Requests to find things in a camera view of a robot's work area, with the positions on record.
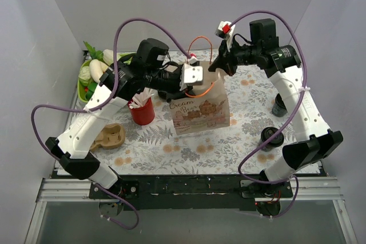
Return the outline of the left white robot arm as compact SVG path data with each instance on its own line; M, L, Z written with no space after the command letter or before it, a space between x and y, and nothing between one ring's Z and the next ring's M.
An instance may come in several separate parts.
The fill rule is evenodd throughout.
M90 148L97 135L125 107L132 98L145 88L166 93L185 91L195 81L197 60L191 57L182 64L170 62L175 71L166 73L163 62L169 48L163 42L144 39L135 54L118 59L102 71L97 87L77 119L58 137L49 137L46 147L50 154L70 175L90 181L102 187L109 198L121 194L122 185L118 174L101 163Z

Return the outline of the paper takeout bag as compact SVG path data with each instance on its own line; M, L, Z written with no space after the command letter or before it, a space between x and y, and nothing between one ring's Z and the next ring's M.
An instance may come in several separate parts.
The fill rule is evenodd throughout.
M230 125L229 102L224 86L226 73L221 69L208 71L208 67L213 63L213 45L209 45L209 58L201 61L198 66L203 71L202 85L184 92L185 98L172 100L169 104L177 135Z

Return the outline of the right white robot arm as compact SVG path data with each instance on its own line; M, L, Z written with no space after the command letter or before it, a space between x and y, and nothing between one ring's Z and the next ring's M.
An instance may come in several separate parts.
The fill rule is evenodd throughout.
M259 179L245 179L252 191L271 197L295 172L330 156L342 143L343 135L331 130L318 111L309 88L303 84L304 64L293 46L279 44L274 20L251 21L250 42L246 45L236 42L234 28L229 21L220 22L216 35L223 41L209 71L222 69L233 76L239 65L256 65L264 70L277 89L295 132L296 142L285 145L282 156L264 169Z

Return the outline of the stack of dark plastic cups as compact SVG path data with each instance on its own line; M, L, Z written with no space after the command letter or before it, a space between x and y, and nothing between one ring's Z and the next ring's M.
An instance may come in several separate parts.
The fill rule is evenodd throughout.
M272 114L276 117L283 117L287 114L287 108L282 100L280 94L277 94L274 99L274 104L272 106Z

